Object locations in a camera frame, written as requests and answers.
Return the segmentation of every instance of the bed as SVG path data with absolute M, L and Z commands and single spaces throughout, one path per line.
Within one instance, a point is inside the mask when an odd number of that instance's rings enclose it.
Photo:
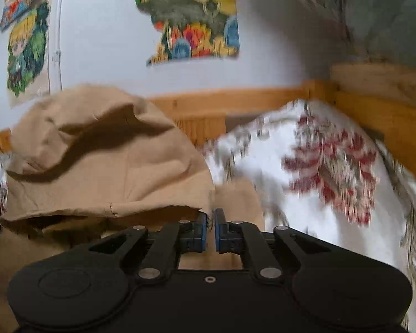
M 202 151 L 215 182 L 216 169 L 221 170 L 222 176 L 229 178 L 234 178 L 232 172 L 235 169 L 236 175 L 248 178 L 254 183 L 265 211 L 266 230 L 272 230 L 279 224 L 287 224 L 294 229 L 384 261 L 402 270 L 412 282 L 414 289 L 414 300 L 403 325 L 414 333 L 416 332 L 416 71 L 386 64 L 345 64 L 333 66 L 331 76 L 330 81 L 306 81 L 301 86 L 293 88 L 205 91 L 160 96 L 151 101 L 172 118 L 192 143 Z M 369 154 L 355 153 L 352 156 L 359 159 L 359 163 L 367 157 L 373 162 L 372 170 L 362 169 L 368 181 L 371 184 L 376 181 L 378 185 L 375 198 L 372 197 L 374 188 L 367 189 L 372 198 L 368 203 L 373 204 L 373 217 L 360 218 L 355 215 L 352 218 L 351 212 L 348 211 L 345 215 L 335 213 L 334 207 L 331 209 L 327 206 L 329 200 L 326 196 L 324 202 L 323 182 L 320 188 L 314 187 L 317 188 L 316 190 L 312 189 L 312 186 L 295 190 L 292 189 L 291 182 L 290 186 L 279 183 L 268 184 L 276 176 L 272 175 L 271 170 L 283 169 L 278 155 L 275 160 L 273 159 L 276 161 L 275 165 L 267 170 L 260 166 L 259 162 L 263 161 L 263 158 L 268 158 L 269 161 L 272 158 L 268 154 L 271 149 L 265 148 L 269 146 L 271 134 L 268 134 L 268 131 L 263 132 L 262 124 L 269 121 L 271 125 L 275 121 L 273 118 L 276 117 L 278 123 L 280 121 L 284 123 L 273 124 L 276 130 L 279 129 L 273 132 L 293 135 L 293 129 L 299 127 L 302 118 L 305 117 L 302 112 L 296 112 L 298 115 L 294 120 L 290 116 L 295 116 L 296 109 L 302 111 L 303 104 L 309 100 L 320 101 L 312 102 L 311 107 L 327 110 L 330 116 L 340 114 L 334 108 L 344 113 L 363 129 L 363 132 L 359 132 L 357 136 L 363 135 L 366 141 L 371 139 L 368 150 L 359 149 L 357 153 L 377 151 L 379 158 L 376 162 Z M 344 124 L 354 124 L 343 114 L 341 115 Z M 310 117 L 304 119 L 304 121 L 309 120 L 312 119 Z M 257 139 L 250 138 L 251 135 L 257 136 Z M 356 134 L 352 135 L 353 140 L 345 137 L 350 145 L 346 145 L 344 149 L 354 149 L 355 136 Z M 9 130 L 0 133 L 0 153 L 1 150 L 5 152 L 10 150 L 9 138 Z M 291 152 L 294 141 L 294 138 L 286 141 L 284 138 L 273 139 L 272 149 L 277 150 L 279 146 L 286 145 L 285 151 Z M 235 144 L 238 151 L 233 152 Z M 227 155 L 231 149 L 232 158 L 224 160 L 219 165 L 216 163 L 217 156 L 214 152 L 216 149 L 221 150 L 222 147 L 226 149 Z M 282 159 L 282 168 L 284 164 L 288 167 L 293 161 L 295 161 L 293 157 L 285 158 L 285 163 Z M 225 171 L 227 170 L 225 162 L 228 163 L 230 171 Z M 284 174 L 297 176 L 298 170 L 292 169 Z M 218 179 L 217 182 L 225 182 L 222 179 Z M 316 215 L 316 210 L 320 212 L 319 216 Z

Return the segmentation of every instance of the white pipe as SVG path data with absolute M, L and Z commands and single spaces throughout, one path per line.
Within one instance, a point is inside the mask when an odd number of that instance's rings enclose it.
M 57 11 L 56 11 L 56 32 L 55 32 L 55 55 L 53 57 L 53 60 L 57 64 L 57 77 L 59 81 L 60 91 L 62 90 L 62 74 L 60 71 L 60 57 L 62 55 L 62 52 L 60 50 L 60 14 L 62 11 L 62 0 L 57 0 Z

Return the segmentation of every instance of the bedding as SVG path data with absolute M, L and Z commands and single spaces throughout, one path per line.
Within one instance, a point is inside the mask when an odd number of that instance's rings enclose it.
M 416 179 L 381 142 L 327 104 L 297 100 L 204 155 L 214 183 L 254 183 L 266 231 L 290 226 L 400 269 L 414 290 L 403 325 L 416 332 Z

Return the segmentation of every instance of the wall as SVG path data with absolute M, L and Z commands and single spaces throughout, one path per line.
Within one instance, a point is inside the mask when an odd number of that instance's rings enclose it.
M 56 26 L 52 0 L 50 34 Z M 0 19 L 3 0 L 0 0 Z M 335 29 L 298 0 L 237 0 L 240 53 L 236 59 L 200 59 L 146 66 L 160 33 L 134 0 L 63 0 L 60 19 L 63 88 L 115 84 L 145 97 L 251 86 L 296 85 L 326 78 L 345 58 Z M 10 109 L 6 94 L 7 42 L 0 32 L 0 129 L 12 127 L 34 103 Z M 51 91 L 59 89 L 49 42 Z

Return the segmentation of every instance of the silver screw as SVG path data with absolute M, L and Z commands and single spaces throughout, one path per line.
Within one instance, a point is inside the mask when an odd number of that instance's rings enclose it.
M 280 269 L 277 268 L 263 268 L 259 274 L 267 279 L 276 279 L 279 278 L 282 275 L 282 272 L 280 271 Z
M 215 282 L 215 278 L 214 277 L 205 277 L 205 282 L 207 282 L 207 283 L 214 283 Z
M 160 275 L 160 270 L 156 268 L 143 268 L 139 270 L 138 275 L 143 279 L 155 279 Z

